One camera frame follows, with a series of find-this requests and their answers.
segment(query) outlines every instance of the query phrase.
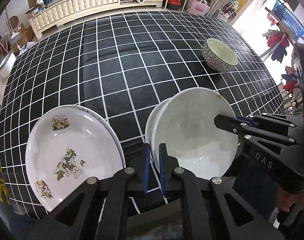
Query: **decorated plate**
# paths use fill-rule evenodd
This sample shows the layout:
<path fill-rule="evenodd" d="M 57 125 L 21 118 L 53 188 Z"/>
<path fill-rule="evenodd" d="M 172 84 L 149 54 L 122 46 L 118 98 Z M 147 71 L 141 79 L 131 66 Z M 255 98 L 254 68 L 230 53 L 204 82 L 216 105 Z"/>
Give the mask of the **decorated plate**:
<path fill-rule="evenodd" d="M 56 107 L 38 120 L 25 161 L 33 192 L 48 211 L 89 177 L 106 179 L 125 168 L 121 144 L 109 124 L 74 105 Z"/>

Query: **white bowl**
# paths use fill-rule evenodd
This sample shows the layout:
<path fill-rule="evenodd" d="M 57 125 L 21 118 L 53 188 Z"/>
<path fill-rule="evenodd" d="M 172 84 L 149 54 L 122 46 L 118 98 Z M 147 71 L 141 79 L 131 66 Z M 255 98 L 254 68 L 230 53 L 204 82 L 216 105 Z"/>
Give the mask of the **white bowl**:
<path fill-rule="evenodd" d="M 154 121 L 156 119 L 156 116 L 159 113 L 159 111 L 161 110 L 161 108 L 169 100 L 170 100 L 170 98 L 165 99 L 164 101 L 159 103 L 156 107 L 154 107 L 154 109 L 150 113 L 149 118 L 147 120 L 147 124 L 145 126 L 145 141 L 146 141 L 146 143 L 149 143 L 149 144 L 151 143 L 152 129 L 153 129 L 153 124 L 154 124 Z"/>
<path fill-rule="evenodd" d="M 154 123 L 151 150 L 158 171 L 159 145 L 165 143 L 168 155 L 197 177 L 221 177 L 235 157 L 238 136 L 215 126 L 218 114 L 235 118 L 228 102 L 210 89 L 190 88 L 173 96 Z"/>
<path fill-rule="evenodd" d="M 239 63 L 236 54 L 229 46 L 213 38 L 205 41 L 202 55 L 209 67 L 219 72 L 229 72 Z"/>

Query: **pink bag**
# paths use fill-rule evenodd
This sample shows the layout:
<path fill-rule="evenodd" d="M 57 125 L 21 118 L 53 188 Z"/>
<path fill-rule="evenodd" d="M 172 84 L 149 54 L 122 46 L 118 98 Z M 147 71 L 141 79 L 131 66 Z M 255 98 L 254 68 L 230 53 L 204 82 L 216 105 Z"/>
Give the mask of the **pink bag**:
<path fill-rule="evenodd" d="M 187 12 L 190 14 L 205 15 L 209 9 L 210 7 L 207 4 L 193 0 Z"/>

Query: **floral bowl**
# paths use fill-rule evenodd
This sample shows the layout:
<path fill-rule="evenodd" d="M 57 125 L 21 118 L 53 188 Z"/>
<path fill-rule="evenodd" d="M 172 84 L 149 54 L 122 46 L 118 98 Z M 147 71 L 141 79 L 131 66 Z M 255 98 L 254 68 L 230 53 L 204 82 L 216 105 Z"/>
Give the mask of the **floral bowl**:
<path fill-rule="evenodd" d="M 229 72 L 239 63 L 236 54 L 229 46 L 213 38 L 205 41 L 202 55 L 209 67 L 218 72 Z"/>

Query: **hand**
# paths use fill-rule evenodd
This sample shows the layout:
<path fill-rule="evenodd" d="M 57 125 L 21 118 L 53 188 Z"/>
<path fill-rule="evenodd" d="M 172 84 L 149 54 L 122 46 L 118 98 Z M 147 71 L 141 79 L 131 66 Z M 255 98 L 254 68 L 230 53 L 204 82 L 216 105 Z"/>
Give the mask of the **hand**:
<path fill-rule="evenodd" d="M 290 207 L 298 201 L 304 201 L 304 192 L 300 194 L 290 194 L 281 187 L 277 190 L 277 207 L 285 212 L 290 211 Z"/>

